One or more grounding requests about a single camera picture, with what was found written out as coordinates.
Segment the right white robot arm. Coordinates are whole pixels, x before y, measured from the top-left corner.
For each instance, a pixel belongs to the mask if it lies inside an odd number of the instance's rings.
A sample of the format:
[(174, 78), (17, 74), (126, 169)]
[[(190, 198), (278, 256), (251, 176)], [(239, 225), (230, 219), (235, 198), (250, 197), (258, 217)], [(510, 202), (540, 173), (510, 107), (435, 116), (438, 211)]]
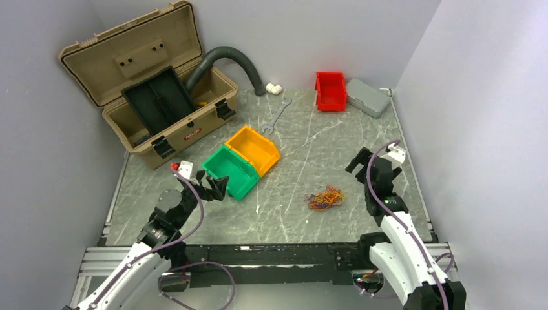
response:
[(394, 191), (405, 151), (397, 143), (382, 150), (384, 155), (363, 147), (345, 168), (353, 172), (361, 166), (355, 177), (364, 185), (366, 209), (380, 228), (360, 237), (357, 262), (384, 276), (403, 309), (465, 309), (464, 286), (451, 280), (428, 252), (406, 203)]

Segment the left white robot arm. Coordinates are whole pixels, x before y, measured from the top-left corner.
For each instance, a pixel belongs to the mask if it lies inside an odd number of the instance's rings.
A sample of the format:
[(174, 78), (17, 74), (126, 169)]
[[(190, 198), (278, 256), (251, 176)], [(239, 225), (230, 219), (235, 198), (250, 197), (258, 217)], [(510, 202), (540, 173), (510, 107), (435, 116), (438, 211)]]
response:
[(173, 174), (182, 190), (161, 193), (149, 221), (124, 259), (76, 309), (132, 309), (161, 275), (186, 268), (189, 260), (184, 241), (192, 232), (182, 235), (180, 230), (196, 208), (200, 209), (199, 222), (203, 222), (204, 202), (222, 201), (229, 177), (216, 179), (203, 170), (188, 176), (178, 171)]

